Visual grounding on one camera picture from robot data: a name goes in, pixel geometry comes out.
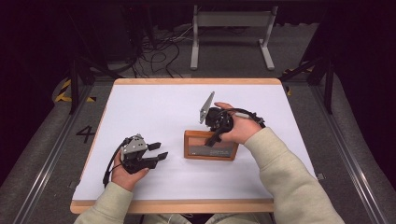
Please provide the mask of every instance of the white metal frame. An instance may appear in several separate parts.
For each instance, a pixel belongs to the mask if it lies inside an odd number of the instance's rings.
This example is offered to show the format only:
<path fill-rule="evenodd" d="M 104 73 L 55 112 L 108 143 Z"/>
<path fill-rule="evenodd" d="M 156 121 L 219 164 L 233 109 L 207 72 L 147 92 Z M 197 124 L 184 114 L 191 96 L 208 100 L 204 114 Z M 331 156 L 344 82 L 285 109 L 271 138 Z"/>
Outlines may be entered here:
<path fill-rule="evenodd" d="M 274 70 L 275 66 L 268 50 L 268 40 L 270 38 L 277 7 L 271 11 L 198 11 L 198 6 L 194 6 L 193 15 L 193 43 L 191 53 L 191 70 L 198 69 L 199 53 L 199 26 L 262 26 L 266 28 L 264 39 L 259 40 L 262 56 L 269 70 Z"/>

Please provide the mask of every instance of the person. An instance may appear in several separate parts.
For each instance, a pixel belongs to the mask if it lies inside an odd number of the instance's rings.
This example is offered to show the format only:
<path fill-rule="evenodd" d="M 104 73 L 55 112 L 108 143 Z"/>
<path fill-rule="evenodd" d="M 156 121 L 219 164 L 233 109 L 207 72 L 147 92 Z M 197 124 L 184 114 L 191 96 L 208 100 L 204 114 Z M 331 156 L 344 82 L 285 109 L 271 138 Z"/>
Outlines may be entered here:
<path fill-rule="evenodd" d="M 222 109 L 233 108 L 215 103 Z M 262 129 L 251 119 L 232 115 L 233 129 L 220 138 L 243 144 L 260 168 L 260 179 L 274 196 L 274 216 L 281 223 L 344 223 L 319 182 L 304 164 L 276 136 L 270 127 Z M 120 154 L 114 165 L 120 164 Z M 111 182 L 95 205 L 75 223 L 122 223 L 133 197 L 134 185 L 148 169 L 129 175 L 122 167 L 113 170 Z M 181 215 L 146 215 L 144 223 L 189 223 Z M 207 224 L 272 223 L 265 214 L 215 214 Z"/>

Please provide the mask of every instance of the person's left hand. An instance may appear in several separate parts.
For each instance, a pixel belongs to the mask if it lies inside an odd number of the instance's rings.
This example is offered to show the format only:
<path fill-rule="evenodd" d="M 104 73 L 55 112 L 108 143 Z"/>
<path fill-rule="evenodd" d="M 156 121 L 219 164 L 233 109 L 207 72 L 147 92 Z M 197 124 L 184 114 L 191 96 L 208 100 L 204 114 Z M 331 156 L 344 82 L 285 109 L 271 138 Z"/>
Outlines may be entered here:
<path fill-rule="evenodd" d="M 114 158 L 113 167 L 116 168 L 114 168 L 114 170 L 112 171 L 111 182 L 131 192 L 134 189 L 134 185 L 137 183 L 137 181 L 145 177 L 145 175 L 149 171 L 149 168 L 145 168 L 135 174 L 130 175 L 120 164 L 120 150 Z"/>

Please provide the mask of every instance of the person's right hand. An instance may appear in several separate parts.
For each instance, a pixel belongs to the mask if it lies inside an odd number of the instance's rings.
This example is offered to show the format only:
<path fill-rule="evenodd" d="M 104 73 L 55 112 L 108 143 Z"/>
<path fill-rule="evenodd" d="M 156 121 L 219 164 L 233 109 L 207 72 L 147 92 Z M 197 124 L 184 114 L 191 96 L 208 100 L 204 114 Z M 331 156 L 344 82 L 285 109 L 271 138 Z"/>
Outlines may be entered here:
<path fill-rule="evenodd" d="M 222 109 L 233 108 L 231 105 L 222 102 L 216 102 L 215 105 Z M 233 111 L 229 113 L 233 117 L 233 129 L 228 133 L 220 135 L 222 141 L 245 144 L 249 137 L 262 129 L 262 127 L 252 119 L 237 117 L 236 115 L 233 115 Z"/>

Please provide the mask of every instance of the table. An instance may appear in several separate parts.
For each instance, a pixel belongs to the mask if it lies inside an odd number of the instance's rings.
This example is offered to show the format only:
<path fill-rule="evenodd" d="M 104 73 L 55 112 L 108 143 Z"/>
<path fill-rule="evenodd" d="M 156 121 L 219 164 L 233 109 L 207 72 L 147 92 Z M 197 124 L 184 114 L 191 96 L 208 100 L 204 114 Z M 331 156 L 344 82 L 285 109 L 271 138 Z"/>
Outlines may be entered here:
<path fill-rule="evenodd" d="M 199 110 L 212 91 L 214 102 L 257 112 L 315 176 L 278 79 L 117 79 L 71 211 L 79 214 L 94 204 L 104 190 L 102 178 L 114 150 L 125 137 L 141 133 L 147 143 L 162 142 L 144 157 L 169 154 L 136 185 L 129 213 L 273 212 L 272 195 L 262 186 L 257 164 L 244 146 L 239 146 L 234 161 L 184 159 L 184 131 L 208 130 L 199 123 Z"/>

